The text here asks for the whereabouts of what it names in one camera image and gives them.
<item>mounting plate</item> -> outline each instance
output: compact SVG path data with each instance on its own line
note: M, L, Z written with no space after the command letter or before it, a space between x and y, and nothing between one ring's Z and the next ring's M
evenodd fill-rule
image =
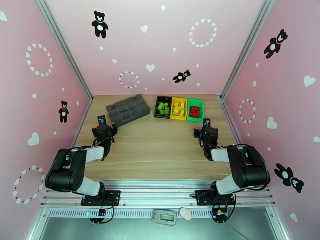
M228 205L234 205L234 198L233 194L226 194L226 195L219 195L215 197L214 200L210 200L210 192L209 190L196 190L195 191L196 196L201 195L204 193L208 193L203 195L202 197L196 197L197 205L203 206L203 205L225 205L225 202L228 203Z
M106 201L103 205L101 204L101 202L97 202L96 200L94 200L93 199L94 197L85 195L84 197L82 197L81 205L82 206L110 206L110 203L107 200L108 197L110 197L114 201L114 206L118 206L119 200L120 200L120 194L121 194L121 191L119 190L106 190L106 193L105 193Z

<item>yellow bin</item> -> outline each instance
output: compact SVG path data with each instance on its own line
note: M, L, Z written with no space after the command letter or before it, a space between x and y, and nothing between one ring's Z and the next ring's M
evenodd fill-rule
M171 113L170 113L170 119L178 119L178 120L187 120L188 115L188 99L187 98L180 98L180 97L173 97L171 102Z

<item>white heart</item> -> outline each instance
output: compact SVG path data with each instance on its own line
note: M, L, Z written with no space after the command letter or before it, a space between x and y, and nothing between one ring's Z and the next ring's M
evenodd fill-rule
M309 75L306 75L304 77L304 86L311 86L314 82L316 82L316 79L314 77L310 77Z
M6 14L2 11L0 11L0 20L8 21Z
M297 218L297 216L296 216L295 213L291 213L291 214L290 214L290 218L291 218L292 220L294 220L295 222L298 222L298 218Z
M155 68L155 65L154 64L147 64L146 65L146 69L149 71L149 72L152 72Z
M142 30L144 33L147 33L147 31L148 31L148 26L147 26L147 25L141 26L141 27L140 27L140 30Z
M274 121L273 117L269 117L267 121L267 128L276 129L278 124Z
M29 146L35 146L37 144L39 144L40 141L39 141L39 135L37 132L33 132L32 135L31 135L31 138L28 139L28 145Z

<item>wooden table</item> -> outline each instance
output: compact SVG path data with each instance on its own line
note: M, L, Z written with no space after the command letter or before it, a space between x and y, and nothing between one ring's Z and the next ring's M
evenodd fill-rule
M205 117L219 129L218 145L234 143L234 138L215 95L177 95L202 99ZM97 116L106 115L106 105L130 97L95 96L76 141L92 144L91 128L98 125ZM154 95L143 95L150 114L118 129L115 143L104 161L86 164L85 176L93 180L171 180L222 179L230 174L228 163L208 161L193 137L193 128L202 123L154 117Z

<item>storage box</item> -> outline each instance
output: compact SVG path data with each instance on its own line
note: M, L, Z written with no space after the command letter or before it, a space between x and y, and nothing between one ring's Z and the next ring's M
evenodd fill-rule
M150 113L150 108L141 95L129 97L113 105L106 107L108 115L117 127L146 116Z
M181 113L181 110L178 111L178 113L174 114L174 104L178 103L178 106L181 107L181 103L183 102L184 108L182 109L184 111L184 116L179 116ZM180 97L172 97L171 101L171 114L170 119L178 119L178 120L186 120L188 115L188 100L187 98L180 98Z
M172 101L172 97L158 96L157 101L156 101L156 106L154 108L154 117L155 118L170 118L171 101ZM158 110L159 102L162 102L164 104L168 103L168 108L169 108L168 114L166 114L165 112L163 114L160 113L160 110Z
M191 118L189 117L189 112L191 111L192 106L197 106L200 110L200 115L198 118ZM203 107L203 101L198 99L190 99L188 98L188 114L187 114L187 121L193 121L193 122L200 122L202 123L204 118L204 107Z

